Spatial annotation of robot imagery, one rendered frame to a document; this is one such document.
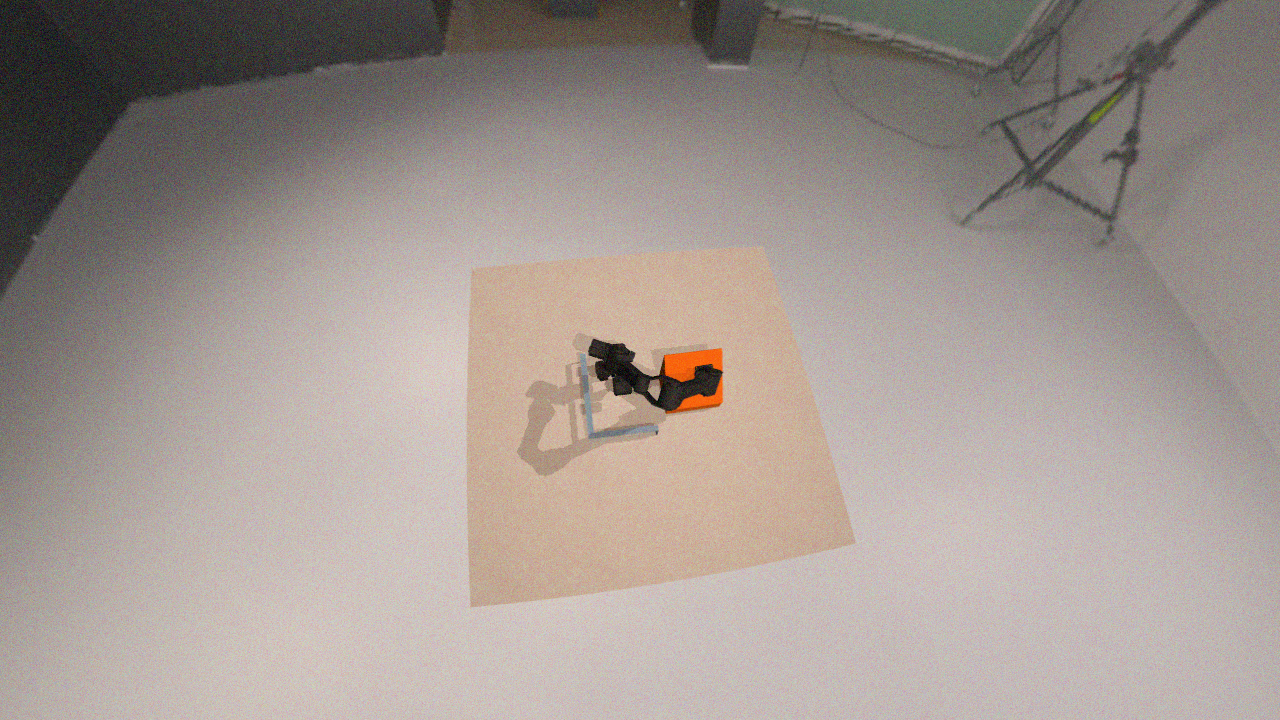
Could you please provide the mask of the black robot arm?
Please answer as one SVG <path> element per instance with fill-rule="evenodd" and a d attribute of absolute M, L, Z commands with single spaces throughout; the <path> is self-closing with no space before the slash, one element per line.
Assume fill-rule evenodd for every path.
<path fill-rule="evenodd" d="M 695 366 L 695 378 L 692 380 L 681 382 L 669 375 L 652 377 L 643 374 L 643 372 L 632 364 L 635 352 L 623 346 L 616 346 L 599 340 L 593 340 L 588 352 L 589 356 L 602 359 L 602 361 L 595 363 L 596 379 L 608 380 L 608 377 L 620 374 L 630 386 L 634 387 L 634 392 L 643 395 L 649 404 L 666 411 L 672 411 L 680 407 L 684 398 L 690 398 L 696 395 L 701 395 L 703 397 L 714 396 L 723 373 L 719 369 L 716 369 L 713 364 L 707 364 L 698 368 Z M 646 391 L 650 380 L 657 379 L 663 380 L 658 401 Z"/>

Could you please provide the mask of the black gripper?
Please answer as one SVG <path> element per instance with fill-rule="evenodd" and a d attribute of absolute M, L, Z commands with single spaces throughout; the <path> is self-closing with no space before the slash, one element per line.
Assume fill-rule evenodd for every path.
<path fill-rule="evenodd" d="M 623 343 L 620 343 L 620 345 L 616 345 L 616 346 L 623 346 L 623 347 L 626 347 Z M 614 374 L 614 375 L 616 377 L 612 377 L 614 396 L 631 395 L 632 393 L 632 386 L 630 386 L 620 374 Z"/>

